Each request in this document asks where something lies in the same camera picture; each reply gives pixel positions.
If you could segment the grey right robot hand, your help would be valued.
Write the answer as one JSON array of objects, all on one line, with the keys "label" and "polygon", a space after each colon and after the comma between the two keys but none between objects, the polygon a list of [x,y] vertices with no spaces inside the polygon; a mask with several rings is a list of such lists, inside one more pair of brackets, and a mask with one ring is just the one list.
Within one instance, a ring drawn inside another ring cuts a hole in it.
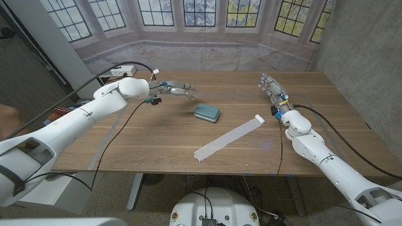
[{"label": "grey right robot hand", "polygon": [[284,114],[293,110],[293,106],[288,100],[288,92],[284,86],[277,82],[273,77],[263,73],[261,76],[261,83],[258,87],[268,95],[271,103],[276,107],[278,112]]}]

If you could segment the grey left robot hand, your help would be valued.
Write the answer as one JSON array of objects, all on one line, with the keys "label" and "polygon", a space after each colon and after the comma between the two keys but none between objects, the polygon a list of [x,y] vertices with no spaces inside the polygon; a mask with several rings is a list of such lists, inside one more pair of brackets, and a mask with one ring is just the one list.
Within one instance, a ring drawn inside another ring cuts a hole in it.
[{"label": "grey left robot hand", "polygon": [[194,100],[195,97],[189,93],[190,90],[196,91],[196,88],[188,83],[177,80],[164,82],[152,81],[149,84],[149,96],[159,97],[160,94],[172,94],[174,96],[185,96]]}]

